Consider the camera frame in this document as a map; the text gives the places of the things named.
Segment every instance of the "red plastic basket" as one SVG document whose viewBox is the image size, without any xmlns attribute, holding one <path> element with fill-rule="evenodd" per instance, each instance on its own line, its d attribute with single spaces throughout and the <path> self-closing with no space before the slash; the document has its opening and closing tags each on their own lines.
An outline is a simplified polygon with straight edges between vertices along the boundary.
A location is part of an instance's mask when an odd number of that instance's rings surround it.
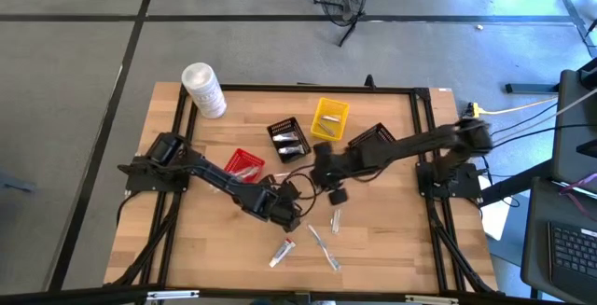
<svg viewBox="0 0 597 305">
<path fill-rule="evenodd" d="M 255 179 L 257 179 L 261 174 L 261 170 L 263 170 L 264 165 L 265 160 L 251 155 L 250 153 L 242 150 L 241 148 L 238 148 L 236 149 L 236 151 L 234 151 L 234 154 L 228 161 L 228 164 L 226 164 L 224 171 L 228 173 L 235 173 L 251 166 L 257 166 L 259 168 L 257 173 L 245 177 L 243 180 L 245 183 L 253 183 L 253 181 L 255 181 Z"/>
</svg>

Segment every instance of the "black basket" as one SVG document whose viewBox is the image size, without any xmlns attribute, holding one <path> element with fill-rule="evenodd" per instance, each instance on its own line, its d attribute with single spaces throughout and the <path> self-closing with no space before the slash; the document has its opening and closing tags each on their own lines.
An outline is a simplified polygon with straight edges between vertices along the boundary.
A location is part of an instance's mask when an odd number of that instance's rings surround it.
<svg viewBox="0 0 597 305">
<path fill-rule="evenodd" d="M 369 128 L 366 132 L 361 133 L 360 135 L 353 138 L 350 142 L 348 142 L 348 148 L 361 146 L 362 144 L 366 143 L 392 143 L 396 139 L 392 134 L 383 126 L 383 124 L 378 123 L 373 127 Z"/>
<path fill-rule="evenodd" d="M 287 133 L 287 132 L 295 132 L 298 136 L 298 141 L 287 141 L 287 142 L 274 142 L 273 141 L 273 136 L 280 134 L 280 133 Z M 280 157 L 280 160 L 282 161 L 282 163 L 288 163 L 290 161 L 299 159 L 301 157 L 305 157 L 309 153 L 311 153 L 311 147 L 309 146 L 309 143 L 307 143 L 307 139 L 305 138 L 305 135 L 302 133 L 302 130 L 300 129 L 299 123 L 297 122 L 296 118 L 287 118 L 281 122 L 270 125 L 268 127 L 268 133 L 270 134 L 270 138 L 271 138 L 271 142 L 273 143 L 273 146 L 276 148 L 276 152 L 278 152 L 278 149 L 281 147 L 299 146 L 299 145 L 302 145 L 302 147 L 305 150 L 304 154 L 280 154 L 280 153 L 278 153 L 278 156 Z"/>
</svg>

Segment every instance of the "yellow plastic basket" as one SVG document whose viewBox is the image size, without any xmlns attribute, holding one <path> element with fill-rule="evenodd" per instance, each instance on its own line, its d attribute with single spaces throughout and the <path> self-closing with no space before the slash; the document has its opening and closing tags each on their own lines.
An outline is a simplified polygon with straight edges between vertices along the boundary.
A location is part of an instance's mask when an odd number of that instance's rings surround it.
<svg viewBox="0 0 597 305">
<path fill-rule="evenodd" d="M 348 108 L 349 105 L 346 103 L 326 98 L 319 99 L 315 117 L 313 118 L 313 124 L 311 125 L 311 134 L 328 141 L 339 141 L 342 139 L 344 126 L 346 126 L 346 118 L 348 118 Z M 321 116 L 324 115 L 340 117 L 340 122 L 321 119 Z M 326 127 L 333 131 L 334 136 L 329 135 L 326 130 L 318 124 L 320 120 Z"/>
</svg>

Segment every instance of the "white cylindrical container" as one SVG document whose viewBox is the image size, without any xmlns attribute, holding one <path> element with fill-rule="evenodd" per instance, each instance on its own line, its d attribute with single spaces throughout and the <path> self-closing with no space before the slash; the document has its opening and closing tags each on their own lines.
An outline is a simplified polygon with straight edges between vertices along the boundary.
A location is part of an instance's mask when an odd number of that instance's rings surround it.
<svg viewBox="0 0 597 305">
<path fill-rule="evenodd" d="M 183 85 L 206 118 L 219 118 L 226 112 L 226 99 L 210 65 L 196 62 L 183 71 Z"/>
</svg>

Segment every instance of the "wooden tabletop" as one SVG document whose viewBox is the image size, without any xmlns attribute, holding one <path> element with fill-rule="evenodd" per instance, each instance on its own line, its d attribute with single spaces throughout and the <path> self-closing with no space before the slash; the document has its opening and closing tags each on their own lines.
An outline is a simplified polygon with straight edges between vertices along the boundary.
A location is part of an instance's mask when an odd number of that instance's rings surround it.
<svg viewBox="0 0 597 305">
<path fill-rule="evenodd" d="M 180 84 L 157 83 L 139 145 L 145 153 L 159 132 L 172 128 Z M 450 90 L 431 89 L 436 124 L 456 117 Z M 224 117 L 197 117 L 192 146 L 214 164 L 224 167 L 240 147 L 266 161 L 263 174 L 287 173 L 312 163 L 313 155 L 282 164 L 266 127 L 295 117 L 309 140 L 315 108 L 321 97 L 350 104 L 341 151 L 348 141 L 378 122 L 396 138 L 414 134 L 407 95 L 313 92 L 226 91 Z M 423 115 L 423 104 L 420 105 Z M 183 127 L 190 108 L 188 101 Z M 322 195 L 301 225 L 286 234 L 280 226 L 242 212 L 230 197 L 201 179 L 192 178 L 183 195 L 168 272 L 168 286 L 257 290 L 312 290 L 354 292 L 437 292 L 437 277 L 424 201 L 418 194 L 416 157 L 395 161 L 380 177 L 362 184 L 346 180 L 349 200 L 340 206 L 340 233 L 332 235 L 334 206 Z M 293 180 L 309 195 L 306 180 Z M 120 224 L 105 274 L 116 280 L 146 244 L 157 194 L 143 192 L 129 201 Z M 462 252 L 483 281 L 496 288 L 487 241 L 479 212 L 470 202 L 452 199 L 452 214 Z M 328 250 L 342 265 L 334 272 L 307 225 L 314 226 Z M 296 248 L 276 267 L 271 257 L 289 237 Z M 151 273 L 157 280 L 161 248 Z M 453 289 L 450 256 L 444 248 L 449 286 Z"/>
</svg>

